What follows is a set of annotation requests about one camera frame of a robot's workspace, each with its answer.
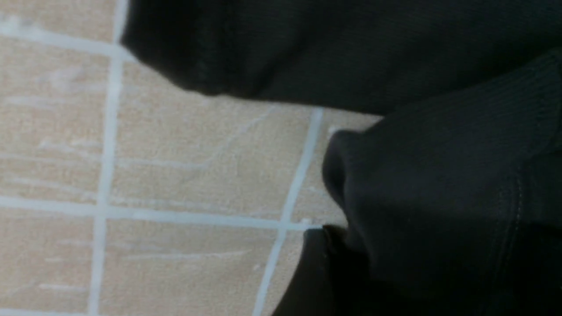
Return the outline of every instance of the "tile grout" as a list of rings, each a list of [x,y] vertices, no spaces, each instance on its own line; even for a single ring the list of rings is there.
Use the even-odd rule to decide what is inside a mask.
[[[297,202],[298,193],[301,190],[302,184],[306,178],[306,173],[314,157],[314,149],[316,148],[316,144],[318,142],[318,135],[320,134],[323,113],[324,110],[322,108],[315,108],[312,112],[309,131],[306,135],[305,144],[303,145],[301,160],[294,173],[293,182],[291,183],[289,192],[287,193],[287,199],[285,200],[285,204],[283,206],[283,213],[277,231],[277,238],[275,240],[275,243],[273,244],[273,247],[271,248],[271,253],[268,257],[268,263],[265,266],[264,276],[262,277],[260,287],[256,295],[256,302],[254,304],[252,316],[261,316],[261,314],[263,313],[269,284],[275,273],[275,267],[277,266],[277,261],[279,260],[281,249],[287,237],[287,225],[291,222],[291,217],[294,211],[294,206]]]
[[[102,167],[98,183],[98,212],[94,217],[92,270],[90,293],[88,296],[88,315],[99,314],[99,303],[105,269],[105,252],[107,238],[107,207],[110,204],[111,185],[115,168],[115,150],[117,146],[117,126],[119,121],[119,101],[123,87],[123,60],[119,55],[119,39],[124,26],[128,8],[127,0],[118,0],[113,18],[113,44],[115,51],[111,55],[107,81],[106,110],[104,116]]]
[[[0,35],[7,38],[21,39],[28,42],[91,53],[94,55],[104,55],[107,57],[116,56],[124,61],[137,61],[132,54],[122,47],[119,47],[116,51],[113,43],[73,37],[34,26],[25,26],[23,21],[17,16],[9,16],[4,20],[0,20]]]
[[[31,200],[27,198],[0,196],[0,207],[44,211],[54,214],[93,218],[99,213],[96,205],[74,202]],[[192,213],[183,211],[152,210],[133,207],[107,206],[107,219],[146,220],[158,223],[202,224],[220,227],[246,227],[257,229],[278,229],[281,222],[272,219],[260,219],[244,216]],[[288,231],[304,231],[316,225],[305,223],[287,223]]]
[[[115,144],[117,130],[117,111],[119,95],[123,77],[123,63],[136,62],[136,59],[125,49],[116,44],[120,30],[125,22],[126,0],[119,0],[114,18],[114,43],[105,43],[96,40],[72,37],[39,28],[23,26],[16,17],[8,19],[8,23],[0,22],[0,35],[8,38],[27,40],[30,42],[87,52],[95,55],[104,55],[111,58],[108,96],[105,117],[104,150],[102,158],[102,172],[98,186],[98,205],[86,205],[72,202],[37,201],[21,198],[0,196],[0,206],[26,208],[53,213],[63,213],[73,216],[94,217],[94,249],[92,260],[92,280],[90,282],[90,296],[88,299],[88,315],[97,316],[99,312],[99,299],[103,279],[103,265],[105,257],[106,219],[131,219],[150,220],[154,222],[170,222],[185,224],[209,224],[219,226],[235,226],[247,228],[277,229],[278,236],[271,249],[264,276],[256,297],[253,316],[260,316],[269,283],[273,277],[275,266],[283,246],[287,231],[304,231],[315,227],[302,223],[292,223],[291,217],[294,205],[298,198],[302,182],[306,177],[307,169],[314,154],[318,140],[323,110],[318,108],[312,113],[309,132],[304,145],[301,161],[295,172],[293,183],[289,189],[282,218],[277,220],[244,218],[240,216],[194,214],[173,211],[157,211],[148,209],[135,209],[129,207],[114,207],[108,203],[110,196],[112,173],[115,164]],[[46,313],[31,310],[0,309],[0,316],[86,316],[85,314],[72,313]]]

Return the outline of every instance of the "black fabric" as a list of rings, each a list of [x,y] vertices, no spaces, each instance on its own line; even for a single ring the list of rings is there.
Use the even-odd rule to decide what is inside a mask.
[[[552,0],[130,0],[122,39],[185,89],[387,114],[562,46]]]
[[[562,2],[131,0],[178,86],[387,114],[330,140],[349,222],[274,316],[562,315]]]

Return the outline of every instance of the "tiled floor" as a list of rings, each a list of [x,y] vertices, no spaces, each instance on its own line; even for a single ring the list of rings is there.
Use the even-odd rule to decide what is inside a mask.
[[[377,118],[204,98],[115,44],[125,0],[0,0],[0,316],[262,316],[329,136]]]

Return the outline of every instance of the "black sleeve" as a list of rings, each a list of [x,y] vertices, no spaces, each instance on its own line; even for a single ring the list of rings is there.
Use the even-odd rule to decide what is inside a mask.
[[[123,45],[204,94],[373,114],[562,46],[562,2],[131,0]]]
[[[561,61],[554,50],[398,109],[364,133],[333,136],[324,182],[348,219],[349,247],[366,250],[372,279],[419,300],[512,284],[512,268],[532,257],[517,255],[522,233],[540,224],[562,236],[562,156],[554,153],[562,149]],[[528,176],[540,166],[538,186]],[[541,252],[529,272],[545,272],[562,298],[562,270],[546,272],[562,264],[558,238],[552,257]],[[539,253],[536,242],[526,253]],[[512,276],[521,280],[521,271]]]

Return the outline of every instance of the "scuffed tile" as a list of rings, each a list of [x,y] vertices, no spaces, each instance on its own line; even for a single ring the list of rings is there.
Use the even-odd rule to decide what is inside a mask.
[[[0,209],[0,308],[85,313],[92,220]]]
[[[0,0],[0,12],[32,26],[110,42],[117,0]]]
[[[109,60],[0,38],[0,190],[93,202]]]
[[[311,109],[204,98],[125,67],[112,203],[278,219]]]
[[[332,134],[337,130],[364,130],[380,119],[379,116],[325,110],[314,157],[294,207],[294,222],[346,224],[343,212],[328,195],[322,183],[324,154]]]
[[[103,315],[251,315],[276,231],[112,220]]]
[[[269,316],[273,313],[277,304],[285,294],[285,290],[293,277],[297,268],[298,260],[301,257],[303,246],[303,232],[288,232],[285,243],[279,253],[279,260],[275,267],[275,273],[269,283],[268,295],[265,300],[262,316]]]

